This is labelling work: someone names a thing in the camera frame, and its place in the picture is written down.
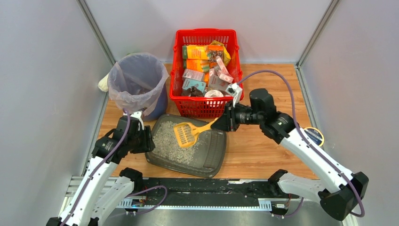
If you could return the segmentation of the yellow litter scoop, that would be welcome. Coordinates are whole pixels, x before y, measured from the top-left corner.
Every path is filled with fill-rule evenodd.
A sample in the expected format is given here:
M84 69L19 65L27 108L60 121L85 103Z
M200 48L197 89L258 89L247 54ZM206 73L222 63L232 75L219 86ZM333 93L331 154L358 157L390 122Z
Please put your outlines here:
M182 122L173 127L177 143L182 148L187 148L197 143L199 134L211 129L211 125L217 118L208 124L197 127L190 122Z

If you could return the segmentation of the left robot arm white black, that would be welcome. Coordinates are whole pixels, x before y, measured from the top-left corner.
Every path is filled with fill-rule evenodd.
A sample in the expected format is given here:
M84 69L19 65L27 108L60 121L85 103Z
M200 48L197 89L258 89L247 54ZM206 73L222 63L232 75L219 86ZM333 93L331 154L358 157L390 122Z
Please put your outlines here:
M109 177L128 153L146 153L154 148L151 128L144 125L142 113L124 113L117 127L96 141L87 171L72 200L58 217L50 218L47 225L103 225L126 196L144 187L142 173L125 168L102 194Z

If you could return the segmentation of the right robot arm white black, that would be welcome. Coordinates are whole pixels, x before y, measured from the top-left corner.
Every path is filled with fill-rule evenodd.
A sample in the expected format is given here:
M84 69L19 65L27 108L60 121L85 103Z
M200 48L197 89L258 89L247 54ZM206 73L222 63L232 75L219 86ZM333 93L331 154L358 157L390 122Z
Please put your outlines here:
M280 111L266 89L250 92L250 105L239 103L240 88L227 88L233 97L225 104L223 114L212 129L236 131L241 124L259 125L265 136L289 150L305 163L318 180L298 177L278 170L268 179L274 192L295 194L318 202L332 218L343 221L364 198L369 178L363 172L353 173L322 150L294 119Z

